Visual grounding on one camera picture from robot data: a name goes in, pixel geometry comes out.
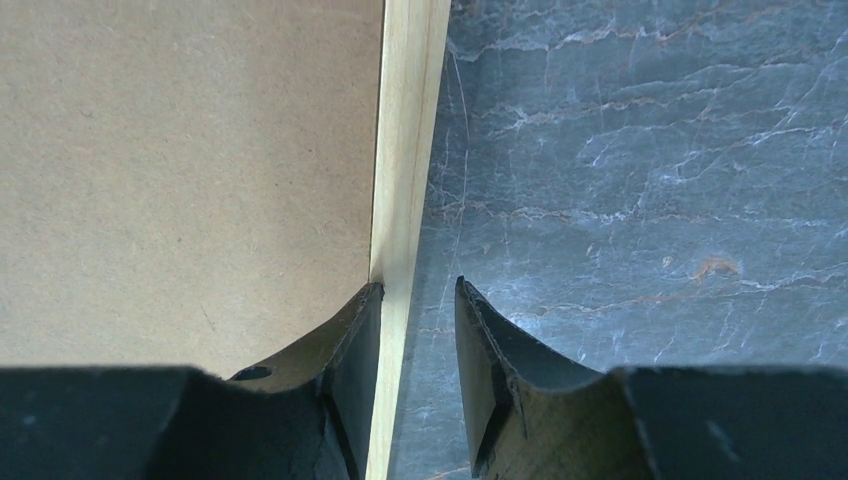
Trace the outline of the wooden picture frame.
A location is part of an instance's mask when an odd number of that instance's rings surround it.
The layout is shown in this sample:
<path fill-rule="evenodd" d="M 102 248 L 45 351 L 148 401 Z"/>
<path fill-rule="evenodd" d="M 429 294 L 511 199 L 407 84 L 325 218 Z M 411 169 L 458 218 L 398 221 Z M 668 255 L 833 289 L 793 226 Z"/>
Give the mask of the wooden picture frame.
<path fill-rule="evenodd" d="M 365 476 L 388 476 L 450 1 L 384 4 L 369 279 L 384 286 Z"/>

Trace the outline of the brown backing board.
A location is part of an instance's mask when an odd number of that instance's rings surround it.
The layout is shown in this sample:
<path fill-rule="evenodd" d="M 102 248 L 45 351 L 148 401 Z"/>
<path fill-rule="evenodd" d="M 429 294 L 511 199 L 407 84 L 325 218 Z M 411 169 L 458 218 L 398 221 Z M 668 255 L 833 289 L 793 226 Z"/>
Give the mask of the brown backing board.
<path fill-rule="evenodd" d="M 222 376 L 367 280 L 379 1 L 5 1 L 1 361 Z"/>

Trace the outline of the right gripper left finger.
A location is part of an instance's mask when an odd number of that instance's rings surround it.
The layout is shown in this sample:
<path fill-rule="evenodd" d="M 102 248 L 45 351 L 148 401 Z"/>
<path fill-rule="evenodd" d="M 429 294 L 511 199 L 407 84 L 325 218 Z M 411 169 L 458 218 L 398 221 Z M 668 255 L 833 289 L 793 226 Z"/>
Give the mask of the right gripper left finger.
<path fill-rule="evenodd" d="M 1 371 L 5 479 L 361 479 L 384 295 L 229 379 L 189 366 Z"/>

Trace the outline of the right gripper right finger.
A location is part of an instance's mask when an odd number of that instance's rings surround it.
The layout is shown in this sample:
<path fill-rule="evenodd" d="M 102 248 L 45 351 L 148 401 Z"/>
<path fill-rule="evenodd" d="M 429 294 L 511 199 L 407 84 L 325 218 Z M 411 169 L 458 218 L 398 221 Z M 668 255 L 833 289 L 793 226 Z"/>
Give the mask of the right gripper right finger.
<path fill-rule="evenodd" d="M 476 479 L 843 479 L 847 373 L 573 361 L 466 279 L 455 339 Z"/>

